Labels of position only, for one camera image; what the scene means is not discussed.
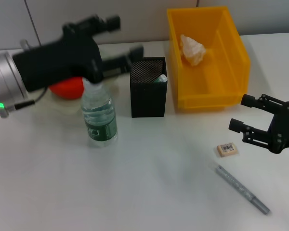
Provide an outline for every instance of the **yellow storage box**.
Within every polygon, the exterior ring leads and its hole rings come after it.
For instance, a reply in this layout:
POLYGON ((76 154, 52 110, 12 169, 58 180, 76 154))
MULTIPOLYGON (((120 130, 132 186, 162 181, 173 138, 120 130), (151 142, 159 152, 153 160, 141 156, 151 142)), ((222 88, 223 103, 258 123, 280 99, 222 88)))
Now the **yellow storage box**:
POLYGON ((247 92, 250 60, 227 7, 168 9, 170 59, 179 109, 221 109, 247 92), (197 66, 180 55, 180 36, 207 49, 197 66))

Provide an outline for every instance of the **pen cap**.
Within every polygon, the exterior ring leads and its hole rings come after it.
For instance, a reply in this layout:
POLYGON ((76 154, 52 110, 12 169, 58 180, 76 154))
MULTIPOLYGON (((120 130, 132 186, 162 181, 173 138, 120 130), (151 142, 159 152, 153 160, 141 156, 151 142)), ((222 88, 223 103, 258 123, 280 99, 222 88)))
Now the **pen cap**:
POLYGON ((254 197, 251 200, 251 203, 265 215, 267 215, 270 212, 269 208, 265 206, 257 197, 254 197))

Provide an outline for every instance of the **cable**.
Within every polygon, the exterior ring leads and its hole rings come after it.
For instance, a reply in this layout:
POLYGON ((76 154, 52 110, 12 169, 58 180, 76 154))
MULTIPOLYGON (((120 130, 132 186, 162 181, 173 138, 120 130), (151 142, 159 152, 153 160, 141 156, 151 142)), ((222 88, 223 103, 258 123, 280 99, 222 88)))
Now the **cable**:
POLYGON ((19 110, 19 109, 22 109, 24 107, 28 107, 28 106, 31 106, 31 105, 34 105, 35 103, 37 103, 38 101, 41 100, 41 98, 43 98, 43 96, 45 95, 45 93, 47 92, 47 88, 44 89, 44 91, 42 92, 42 94, 36 98, 36 100, 29 100, 29 101, 26 101, 26 102, 23 102, 23 103, 17 103, 14 105, 15 107, 15 110, 19 110))
POLYGON ((41 98, 43 98, 43 96, 46 94, 47 92, 47 87, 44 89, 44 91, 42 92, 42 94, 36 98, 35 102, 37 103, 38 101, 40 101, 41 98))

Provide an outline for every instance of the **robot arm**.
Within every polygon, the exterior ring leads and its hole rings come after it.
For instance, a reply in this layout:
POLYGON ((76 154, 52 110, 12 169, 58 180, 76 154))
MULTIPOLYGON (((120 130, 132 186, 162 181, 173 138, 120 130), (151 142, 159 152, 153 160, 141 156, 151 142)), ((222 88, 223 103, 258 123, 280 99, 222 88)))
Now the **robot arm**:
POLYGON ((289 148, 289 102, 283 102, 263 94, 258 99, 244 95, 241 104, 274 114, 268 131, 262 131, 236 119, 231 119, 229 129, 237 133, 242 132, 243 142, 267 148, 275 154, 289 148))
MULTIPOLYGON (((13 59, 8 53, 0 54, 0 106, 11 111, 32 105, 34 101, 23 102, 27 91, 46 88, 73 76, 99 83, 105 77, 129 72, 132 63, 142 59, 143 47, 104 61, 92 39, 94 35, 117 29, 120 29, 119 17, 103 21, 93 16, 77 24, 64 25, 63 36, 56 42, 26 49, 13 59)), ((1 117, 6 117, 1 109, 1 117)))

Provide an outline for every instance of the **eraser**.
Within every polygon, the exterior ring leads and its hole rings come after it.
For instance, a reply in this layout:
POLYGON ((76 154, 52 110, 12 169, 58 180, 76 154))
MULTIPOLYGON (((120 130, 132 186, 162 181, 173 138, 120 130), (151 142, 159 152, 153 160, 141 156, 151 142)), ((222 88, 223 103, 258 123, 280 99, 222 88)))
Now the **eraser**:
POLYGON ((217 151, 221 155, 221 157, 237 154, 236 146, 233 143, 218 145, 217 151))

